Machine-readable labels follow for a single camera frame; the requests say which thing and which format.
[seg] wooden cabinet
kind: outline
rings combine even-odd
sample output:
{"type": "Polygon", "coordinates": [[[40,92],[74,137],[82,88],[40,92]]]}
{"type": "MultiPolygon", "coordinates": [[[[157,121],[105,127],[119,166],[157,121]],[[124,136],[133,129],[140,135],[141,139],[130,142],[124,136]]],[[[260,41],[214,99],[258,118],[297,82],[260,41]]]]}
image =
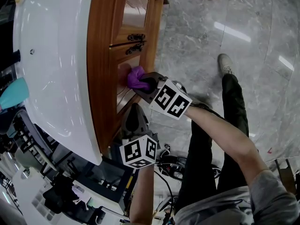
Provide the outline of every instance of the wooden cabinet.
{"type": "Polygon", "coordinates": [[[159,21],[167,0],[92,0],[87,39],[90,108],[102,153],[139,97],[127,88],[131,68],[153,71],[159,21]]]}

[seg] human arm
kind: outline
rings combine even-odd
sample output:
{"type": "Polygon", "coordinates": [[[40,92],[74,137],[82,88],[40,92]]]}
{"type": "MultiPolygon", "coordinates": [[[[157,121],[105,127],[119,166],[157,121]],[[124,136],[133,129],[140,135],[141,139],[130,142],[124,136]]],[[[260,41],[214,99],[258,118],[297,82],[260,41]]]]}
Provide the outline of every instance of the human arm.
{"type": "Polygon", "coordinates": [[[130,206],[130,222],[150,225],[153,214],[154,165],[141,168],[130,206]]]}
{"type": "Polygon", "coordinates": [[[230,123],[202,108],[193,106],[187,109],[186,115],[237,162],[248,185],[261,171],[268,169],[254,143],[230,123]]]}

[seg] cabinet handle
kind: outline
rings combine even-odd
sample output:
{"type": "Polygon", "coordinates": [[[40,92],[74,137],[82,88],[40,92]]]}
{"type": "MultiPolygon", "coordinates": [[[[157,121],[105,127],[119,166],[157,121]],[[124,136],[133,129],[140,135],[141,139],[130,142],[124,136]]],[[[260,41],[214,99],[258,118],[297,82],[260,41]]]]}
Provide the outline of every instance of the cabinet handle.
{"type": "Polygon", "coordinates": [[[145,34],[131,34],[127,37],[129,41],[143,41],[145,38],[145,34]]]}
{"type": "Polygon", "coordinates": [[[136,44],[132,47],[130,47],[129,49],[126,50],[125,54],[126,55],[130,55],[132,54],[133,52],[135,52],[136,50],[139,50],[140,52],[143,50],[143,46],[144,46],[144,42],[142,43],[139,43],[139,44],[136,44]]]}

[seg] gray t-shirt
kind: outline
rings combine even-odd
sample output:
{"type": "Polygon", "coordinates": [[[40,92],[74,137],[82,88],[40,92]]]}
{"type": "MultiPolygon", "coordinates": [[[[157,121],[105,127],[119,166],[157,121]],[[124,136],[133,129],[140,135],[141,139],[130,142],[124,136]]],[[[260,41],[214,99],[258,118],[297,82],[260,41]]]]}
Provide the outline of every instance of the gray t-shirt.
{"type": "Polygon", "coordinates": [[[176,225],[274,225],[293,224],[299,208],[293,194],[269,170],[261,172],[250,187],[238,187],[180,209],[176,225]]]}

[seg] black pants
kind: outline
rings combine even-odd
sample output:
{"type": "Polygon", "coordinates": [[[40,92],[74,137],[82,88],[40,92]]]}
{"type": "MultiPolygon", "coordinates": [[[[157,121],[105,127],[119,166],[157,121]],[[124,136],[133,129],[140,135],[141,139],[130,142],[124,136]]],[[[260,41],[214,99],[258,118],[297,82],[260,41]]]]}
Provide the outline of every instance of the black pants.
{"type": "MultiPolygon", "coordinates": [[[[225,75],[222,87],[225,119],[249,136],[244,98],[237,78],[234,75],[225,75]]],[[[225,153],[216,189],[211,160],[211,138],[192,121],[192,137],[175,212],[207,197],[246,185],[239,165],[225,153]]]]}

